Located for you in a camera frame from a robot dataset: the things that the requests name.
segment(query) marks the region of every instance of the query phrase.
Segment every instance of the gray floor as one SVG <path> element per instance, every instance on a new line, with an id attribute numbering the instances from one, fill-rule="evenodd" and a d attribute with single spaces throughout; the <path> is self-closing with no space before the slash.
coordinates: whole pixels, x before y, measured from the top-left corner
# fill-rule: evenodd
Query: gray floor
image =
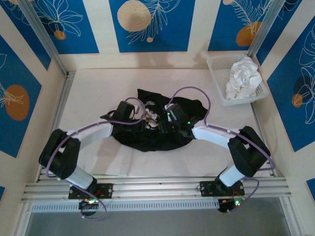
<path id="1" fill-rule="evenodd" d="M 279 199 L 250 199 L 231 215 L 217 210 L 33 213 L 26 236 L 289 236 Z"/>

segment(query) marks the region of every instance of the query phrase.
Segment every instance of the robotic arm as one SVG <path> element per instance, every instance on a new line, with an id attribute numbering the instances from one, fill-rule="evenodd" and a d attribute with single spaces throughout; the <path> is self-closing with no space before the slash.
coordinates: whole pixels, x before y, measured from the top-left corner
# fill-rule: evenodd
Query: robotic arm
<path id="1" fill-rule="evenodd" d="M 114 132 L 144 130 L 145 120 L 135 125 L 126 125 L 126 121 L 131 121 L 129 117 L 132 111 L 135 111 L 134 106 L 122 101 L 112 116 L 104 115 L 96 123 L 85 128 L 68 132 L 60 129 L 53 131 L 39 158 L 40 164 L 48 166 L 49 171 L 58 178 L 66 179 L 71 184 L 95 194 L 97 180 L 77 166 L 79 151 L 99 139 L 110 137 Z M 216 196 L 229 196 L 229 189 L 232 186 L 244 177 L 252 177 L 267 160 L 255 147 L 251 145 L 247 147 L 248 143 L 236 134 L 244 135 L 270 155 L 268 148 L 251 127 L 230 130 L 205 124 L 203 121 L 188 117 L 178 104 L 171 104 L 165 112 L 168 120 L 159 122 L 160 132 L 179 132 L 185 137 L 212 142 L 230 150 L 234 165 L 223 170 L 216 178 L 213 185 Z M 113 120 L 125 122 L 111 123 Z M 67 141 L 51 160 L 53 153 L 65 139 Z"/>

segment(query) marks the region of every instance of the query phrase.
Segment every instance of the vertical metal post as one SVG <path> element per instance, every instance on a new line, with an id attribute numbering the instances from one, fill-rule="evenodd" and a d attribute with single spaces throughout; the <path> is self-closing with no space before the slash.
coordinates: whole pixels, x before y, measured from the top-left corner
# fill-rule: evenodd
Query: vertical metal post
<path id="1" fill-rule="evenodd" d="M 45 48 L 46 52 L 50 56 L 50 58 L 55 62 L 58 70 L 64 75 L 66 79 L 67 71 L 65 66 L 59 57 L 59 53 L 51 40 L 50 36 L 48 35 L 45 27 L 41 23 L 38 15 L 36 14 L 32 4 L 28 0 L 17 0 L 17 3 L 26 17 L 27 21 L 29 22 L 30 26 L 32 27 L 33 31 L 35 32 L 37 38 Z"/>
<path id="2" fill-rule="evenodd" d="M 277 18 L 280 10 L 282 9 L 285 0 L 271 0 L 272 3 L 266 13 L 265 18 L 263 19 L 261 26 L 248 49 L 247 55 L 251 58 L 256 56 L 259 48 L 261 47 L 263 41 L 265 40 L 272 24 Z"/>

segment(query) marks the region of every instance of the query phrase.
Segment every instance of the orange circle pattern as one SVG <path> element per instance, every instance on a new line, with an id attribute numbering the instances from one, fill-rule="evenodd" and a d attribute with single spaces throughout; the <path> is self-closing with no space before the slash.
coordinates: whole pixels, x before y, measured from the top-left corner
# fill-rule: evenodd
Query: orange circle pattern
<path id="1" fill-rule="evenodd" d="M 62 32 L 62 31 L 60 31 L 60 30 L 56 30 L 56 31 L 54 32 L 54 36 L 55 36 L 57 39 L 59 39 L 59 40 L 65 40 L 65 38 L 66 38 L 65 33 Z"/>
<path id="2" fill-rule="evenodd" d="M 6 91 L 17 97 L 23 96 L 20 100 L 22 104 L 10 101 L 5 103 L 5 108 L 6 112 L 12 119 L 17 121 L 24 120 L 30 109 L 30 98 L 28 92 L 20 85 L 11 85 Z"/>
<path id="3" fill-rule="evenodd" d="M 248 47 L 251 45 L 252 40 L 254 39 L 254 36 L 256 35 L 259 27 L 261 25 L 261 22 L 253 22 L 248 26 L 243 27 L 236 36 L 236 43 L 238 46 L 241 47 Z"/>
<path id="4" fill-rule="evenodd" d="M 299 108 L 300 106 L 302 106 L 303 103 L 303 97 L 300 94 L 295 94 L 292 98 L 292 104 L 294 107 Z"/>

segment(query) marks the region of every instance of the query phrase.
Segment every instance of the black t-shirt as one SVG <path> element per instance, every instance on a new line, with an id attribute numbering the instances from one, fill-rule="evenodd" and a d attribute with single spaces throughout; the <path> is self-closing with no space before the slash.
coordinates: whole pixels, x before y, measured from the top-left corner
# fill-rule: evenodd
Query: black t-shirt
<path id="1" fill-rule="evenodd" d="M 146 108 L 144 118 L 146 128 L 143 132 L 138 133 L 126 131 L 113 134 L 117 141 L 140 151 L 168 151 L 183 147 L 192 140 L 177 132 L 162 134 L 159 131 L 158 122 L 167 119 L 164 106 L 168 104 L 170 98 L 142 89 L 138 89 L 138 98 Z M 199 100 L 175 97 L 172 103 L 179 104 L 189 117 L 195 117 L 198 120 L 204 119 L 207 113 L 207 109 Z"/>

